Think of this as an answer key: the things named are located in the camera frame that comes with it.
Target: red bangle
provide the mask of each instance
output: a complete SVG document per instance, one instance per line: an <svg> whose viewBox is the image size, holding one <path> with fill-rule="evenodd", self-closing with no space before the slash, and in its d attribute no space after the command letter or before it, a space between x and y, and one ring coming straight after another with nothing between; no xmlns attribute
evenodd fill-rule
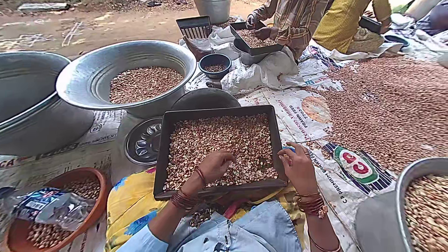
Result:
<svg viewBox="0 0 448 252"><path fill-rule="evenodd" d="M196 167L194 168L194 171L197 172L197 173L199 174L199 177L201 178L202 182L204 183L204 186L206 186L207 183L205 182L204 174L202 174L202 171L201 171L201 169L199 168L199 166L196 166Z"/></svg>

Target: hand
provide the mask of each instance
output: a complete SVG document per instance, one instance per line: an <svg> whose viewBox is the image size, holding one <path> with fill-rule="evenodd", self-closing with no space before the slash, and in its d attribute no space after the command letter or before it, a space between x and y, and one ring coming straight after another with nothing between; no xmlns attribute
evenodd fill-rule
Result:
<svg viewBox="0 0 448 252"><path fill-rule="evenodd" d="M297 143L287 142L286 144L293 146L296 153L290 149L283 149L277 154L283 162L284 173L296 188L297 193L304 195L318 192L314 166L308 149Z"/></svg>
<svg viewBox="0 0 448 252"><path fill-rule="evenodd" d="M205 182L209 184L221 178L231 162L236 163L237 161L235 157L226 150L209 153L199 165L199 168L204 175Z"/></svg>
<svg viewBox="0 0 448 252"><path fill-rule="evenodd" d="M275 27L263 27L261 29L258 29L255 31L255 37L265 40L267 38L271 37L271 33L274 31L274 33L278 33L278 28Z"/></svg>
<svg viewBox="0 0 448 252"><path fill-rule="evenodd" d="M391 26L391 24L392 24L392 19L390 19L390 18L388 18L388 19L382 21L382 22L381 22L381 28L380 28L380 30L379 30L379 33L380 33L380 34L384 34L384 33L386 33L388 30L390 30L389 27Z"/></svg>
<svg viewBox="0 0 448 252"><path fill-rule="evenodd" d="M257 23L257 17L254 14L249 14L246 19L246 28L251 30L255 29L255 24Z"/></svg>

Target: clay bowl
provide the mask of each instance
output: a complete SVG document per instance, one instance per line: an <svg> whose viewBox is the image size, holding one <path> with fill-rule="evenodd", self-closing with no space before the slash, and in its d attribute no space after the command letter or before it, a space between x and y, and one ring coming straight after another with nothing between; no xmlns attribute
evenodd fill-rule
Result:
<svg viewBox="0 0 448 252"><path fill-rule="evenodd" d="M90 226L96 223L96 221L102 216L106 210L106 203L108 200L109 192L111 190L110 181L97 169L85 167L71 170L63 173L56 178L50 180L45 185L50 187L62 188L65 184L71 181L77 181L86 178L98 178L100 183L100 192L95 206L90 214L84 220L84 222L76 229L70 236L65 238L59 244L52 248L38 249L33 246L33 243L26 240L28 236L28 229L31 226L31 222L16 219L10 226L7 234L7 246L12 252L56 252L67 244L72 242L78 235L84 233Z"/></svg>

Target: large metal basin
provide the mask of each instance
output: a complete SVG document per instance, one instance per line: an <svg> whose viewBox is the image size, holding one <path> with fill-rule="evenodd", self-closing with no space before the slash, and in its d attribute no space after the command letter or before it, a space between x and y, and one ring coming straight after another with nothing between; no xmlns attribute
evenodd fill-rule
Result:
<svg viewBox="0 0 448 252"><path fill-rule="evenodd" d="M65 103L56 93L56 78L68 63L48 52L0 53L0 154L45 153L90 128L93 112Z"/></svg>
<svg viewBox="0 0 448 252"><path fill-rule="evenodd" d="M109 101L110 82L119 73L145 66L169 67L184 76L177 86L159 96L126 104ZM185 84L196 70L188 49L160 40L135 40L91 51L70 63L59 75L56 90L66 102L90 110L126 109L140 118L161 116L185 94Z"/></svg>
<svg viewBox="0 0 448 252"><path fill-rule="evenodd" d="M448 157L425 158L410 164L398 178L396 183L395 207L401 238L406 252L414 251L411 234L406 223L405 193L409 184L416 178L434 174L448 175Z"/></svg>

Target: bracelet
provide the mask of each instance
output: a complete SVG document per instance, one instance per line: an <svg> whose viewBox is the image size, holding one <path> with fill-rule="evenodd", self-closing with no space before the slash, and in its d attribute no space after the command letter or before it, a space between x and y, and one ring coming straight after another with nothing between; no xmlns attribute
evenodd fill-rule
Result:
<svg viewBox="0 0 448 252"><path fill-rule="evenodd" d="M323 249L323 248L319 247L319 245L317 245L316 242L313 241L313 239L311 238L309 230L308 230L308 237L310 238L310 241L316 246L316 248L318 248L319 250L321 250L323 252L339 252L340 249L341 249L339 239L337 240L338 248L336 250L327 250L327 249Z"/></svg>
<svg viewBox="0 0 448 252"><path fill-rule="evenodd" d="M298 194L298 193L296 193L295 196L297 196L297 197L309 197L309 196L314 196L314 195L320 195L320 192L316 192L316 193L312 193L312 194Z"/></svg>
<svg viewBox="0 0 448 252"><path fill-rule="evenodd" d="M204 186L206 186L207 183L205 182L204 174L202 174L202 171L201 171L201 169L199 168L199 166L196 166L196 167L194 168L194 171L197 172L197 173L199 174L199 177L201 178L202 182L204 183Z"/></svg>
<svg viewBox="0 0 448 252"><path fill-rule="evenodd" d="M320 219L328 213L328 207L323 202L322 197L310 201L302 201L301 198L298 198L297 205L304 213L317 215Z"/></svg>
<svg viewBox="0 0 448 252"><path fill-rule="evenodd" d="M199 198L192 198L188 194L184 193L182 190L178 190L175 194L171 196L171 203L177 208L190 211L199 203Z"/></svg>

